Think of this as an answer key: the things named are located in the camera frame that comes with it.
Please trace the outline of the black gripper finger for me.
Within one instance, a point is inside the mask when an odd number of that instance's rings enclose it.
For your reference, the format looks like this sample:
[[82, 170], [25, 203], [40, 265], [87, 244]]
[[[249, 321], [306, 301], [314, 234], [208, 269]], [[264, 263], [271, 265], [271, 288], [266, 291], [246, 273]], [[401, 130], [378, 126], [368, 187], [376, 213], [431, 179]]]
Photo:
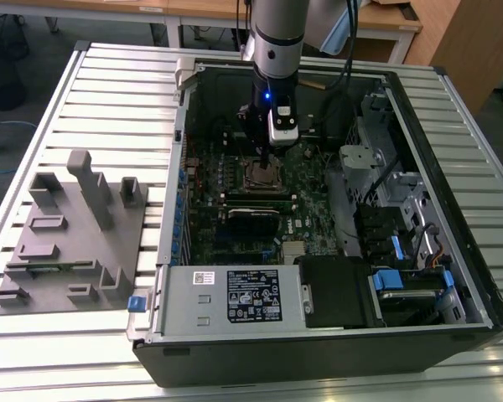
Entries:
[[250, 103], [242, 106], [236, 114], [247, 139], [259, 152], [262, 169], [267, 168], [271, 147], [267, 127], [268, 112], [268, 108]]

